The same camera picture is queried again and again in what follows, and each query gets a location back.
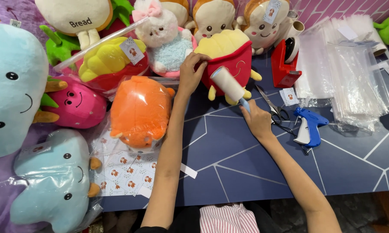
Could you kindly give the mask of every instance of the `scissors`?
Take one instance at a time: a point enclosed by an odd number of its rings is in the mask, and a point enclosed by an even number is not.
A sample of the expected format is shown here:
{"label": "scissors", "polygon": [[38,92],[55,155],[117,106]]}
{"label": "scissors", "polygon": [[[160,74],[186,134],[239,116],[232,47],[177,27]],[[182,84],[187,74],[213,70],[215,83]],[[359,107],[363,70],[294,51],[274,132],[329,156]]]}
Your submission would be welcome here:
{"label": "scissors", "polygon": [[258,88],[258,91],[259,93],[261,93],[262,97],[264,97],[264,99],[266,100],[266,102],[268,103],[268,105],[270,106],[271,108],[271,111],[270,111],[270,114],[271,114],[271,119],[272,121],[277,124],[277,125],[280,125],[282,123],[282,120],[289,120],[289,114],[288,112],[281,108],[281,107],[277,107],[275,106],[271,101],[270,99],[268,98],[267,95],[265,95],[265,93],[261,90],[261,88],[258,86],[258,85],[255,85],[256,88]]}

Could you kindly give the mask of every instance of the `pink strawberry plush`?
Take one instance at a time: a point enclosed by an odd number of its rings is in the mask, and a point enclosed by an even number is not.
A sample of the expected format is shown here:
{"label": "pink strawberry plush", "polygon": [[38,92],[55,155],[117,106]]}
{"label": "pink strawberry plush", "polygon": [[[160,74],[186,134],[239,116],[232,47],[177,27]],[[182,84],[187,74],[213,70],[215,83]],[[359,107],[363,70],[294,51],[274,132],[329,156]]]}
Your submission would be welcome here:
{"label": "pink strawberry plush", "polygon": [[59,115],[54,123],[59,126],[87,129],[98,125],[105,116],[107,102],[97,92],[68,76],[54,77],[67,82],[66,89],[47,93],[58,105],[42,106],[43,111]]}

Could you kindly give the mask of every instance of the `white bunny plush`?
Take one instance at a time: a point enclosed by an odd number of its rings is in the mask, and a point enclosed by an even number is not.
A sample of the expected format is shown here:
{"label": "white bunny plush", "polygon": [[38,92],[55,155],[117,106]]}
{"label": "white bunny plush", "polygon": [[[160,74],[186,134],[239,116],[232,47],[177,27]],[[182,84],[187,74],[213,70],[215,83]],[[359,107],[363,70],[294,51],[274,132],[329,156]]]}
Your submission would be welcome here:
{"label": "white bunny plush", "polygon": [[161,75],[165,72],[180,70],[187,55],[193,51],[192,34],[189,30],[179,31],[176,16],[166,9],[161,9],[158,0],[137,5],[142,10],[133,10],[135,21],[148,16],[149,21],[136,29],[136,35],[147,46],[147,53],[154,72]]}

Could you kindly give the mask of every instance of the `person's left hand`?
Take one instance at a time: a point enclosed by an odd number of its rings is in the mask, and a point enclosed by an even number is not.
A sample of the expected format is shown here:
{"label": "person's left hand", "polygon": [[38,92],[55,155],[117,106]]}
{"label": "person's left hand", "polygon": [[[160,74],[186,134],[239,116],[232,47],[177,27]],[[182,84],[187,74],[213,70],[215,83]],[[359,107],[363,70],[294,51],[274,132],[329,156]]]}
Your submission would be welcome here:
{"label": "person's left hand", "polygon": [[[177,93],[185,94],[189,97],[199,85],[203,71],[207,66],[207,61],[211,60],[207,55],[191,52],[180,66],[180,84]],[[201,63],[195,72],[195,65]]]}

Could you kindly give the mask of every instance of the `lint roller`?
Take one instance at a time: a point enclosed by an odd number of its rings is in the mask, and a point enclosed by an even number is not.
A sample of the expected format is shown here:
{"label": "lint roller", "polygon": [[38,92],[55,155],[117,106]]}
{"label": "lint roller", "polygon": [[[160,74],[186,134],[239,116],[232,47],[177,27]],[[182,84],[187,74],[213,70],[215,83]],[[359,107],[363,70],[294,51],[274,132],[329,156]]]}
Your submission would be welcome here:
{"label": "lint roller", "polygon": [[224,66],[219,67],[210,76],[210,79],[233,101],[240,104],[250,113],[249,103],[244,99],[245,90]]}

